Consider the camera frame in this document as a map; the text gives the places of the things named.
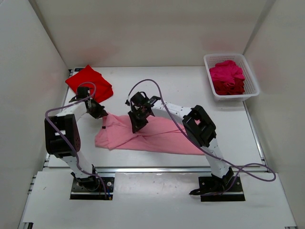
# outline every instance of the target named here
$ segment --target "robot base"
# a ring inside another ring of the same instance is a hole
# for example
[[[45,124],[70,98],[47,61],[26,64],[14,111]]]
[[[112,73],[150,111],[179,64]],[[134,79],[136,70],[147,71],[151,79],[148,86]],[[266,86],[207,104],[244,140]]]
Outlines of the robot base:
[[[202,192],[208,193],[215,186],[215,180],[212,177],[199,177],[199,188]],[[213,192],[222,192],[222,190],[214,190]],[[240,177],[235,184],[222,195],[204,196],[201,195],[201,202],[219,202],[219,201],[245,201],[244,191]]]
[[[94,200],[112,200],[113,199],[113,188],[114,188],[114,177],[102,177],[105,186],[108,187],[111,199],[105,199],[104,188],[97,188],[95,191],[89,191],[85,187],[78,184],[74,178],[71,188],[70,199],[94,199]]]

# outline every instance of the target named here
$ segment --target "white plastic basket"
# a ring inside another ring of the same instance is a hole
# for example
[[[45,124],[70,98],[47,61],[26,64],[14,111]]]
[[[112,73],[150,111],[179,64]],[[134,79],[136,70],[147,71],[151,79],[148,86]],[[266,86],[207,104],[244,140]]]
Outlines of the white plastic basket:
[[[214,89],[214,85],[212,82],[210,68],[215,67],[217,63],[222,63],[224,61],[231,60],[234,61],[239,67],[242,68],[243,74],[245,77],[244,80],[244,90],[243,94],[237,95],[218,95]],[[204,63],[206,70],[208,72],[210,84],[212,87],[212,91],[214,94],[214,99],[216,101],[244,101],[252,96],[257,96],[259,94],[258,83],[253,76],[250,67],[245,59],[245,57],[241,54],[236,53],[220,53],[220,54],[208,54],[204,56]]]

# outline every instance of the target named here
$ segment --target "pink cloth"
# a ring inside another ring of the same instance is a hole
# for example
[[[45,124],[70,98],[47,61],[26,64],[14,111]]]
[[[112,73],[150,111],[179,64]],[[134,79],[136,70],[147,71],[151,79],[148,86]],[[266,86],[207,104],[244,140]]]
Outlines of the pink cloth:
[[[148,124],[132,133],[129,116],[109,114],[103,118],[103,128],[95,137],[95,146],[108,149],[132,149],[170,154],[204,155],[187,140],[172,120],[149,116]]]
[[[243,94],[244,75],[242,68],[238,67],[234,61],[224,61],[217,63],[210,69],[210,74],[214,89],[219,95]]]

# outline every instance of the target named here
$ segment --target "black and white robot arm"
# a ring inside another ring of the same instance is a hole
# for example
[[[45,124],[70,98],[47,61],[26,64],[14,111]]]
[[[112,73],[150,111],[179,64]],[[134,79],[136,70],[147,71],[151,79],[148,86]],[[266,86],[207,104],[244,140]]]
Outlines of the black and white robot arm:
[[[193,143],[211,155],[223,159],[223,154],[217,143],[216,126],[201,106],[189,108],[164,102],[169,112],[176,119],[182,120],[187,136]],[[154,111],[155,113],[157,111],[158,113],[160,111],[167,112],[160,97],[153,96],[149,99],[144,92],[137,92],[130,100],[126,101],[126,104],[131,107],[128,115],[134,133],[148,123],[147,117],[154,115]],[[221,186],[220,190],[225,190],[234,176],[232,169],[220,159],[207,154],[205,156],[210,164],[213,179]]]
[[[70,102],[79,101],[88,97],[89,95],[90,89],[88,87],[79,87],[77,96],[75,96]],[[104,106],[101,106],[94,99],[90,98],[62,110],[55,116],[48,116],[50,121],[61,131],[62,134],[65,135],[68,141],[72,144],[73,148],[77,152],[77,155],[73,153],[71,147],[68,146],[64,139],[57,133],[57,131],[46,119],[45,139],[47,152],[50,155],[54,155],[67,163],[67,165],[73,171],[72,175],[78,181],[80,186],[84,186],[87,189],[93,190],[99,185],[99,181],[96,176],[84,173],[84,171],[86,171],[87,173],[94,175],[96,174],[96,171],[94,166],[87,161],[80,150],[81,140],[76,124],[80,117],[86,113],[89,113],[96,119],[108,115],[104,110]]]

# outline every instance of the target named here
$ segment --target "folded red cloth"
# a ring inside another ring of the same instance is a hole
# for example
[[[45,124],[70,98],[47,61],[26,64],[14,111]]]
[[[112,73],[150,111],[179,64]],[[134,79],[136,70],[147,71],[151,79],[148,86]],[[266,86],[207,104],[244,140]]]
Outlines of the folded red cloth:
[[[96,93],[93,97],[98,103],[108,99],[113,95],[112,85],[108,83],[102,74],[94,71],[89,65],[87,65],[80,72],[75,74],[66,80],[67,85],[76,93],[77,87],[83,82],[92,82],[96,85]],[[94,87],[90,83],[85,83],[82,87],[89,87],[90,93],[94,91]]]
[[[234,61],[217,63],[210,69],[214,89],[219,95],[243,94],[243,70]]]

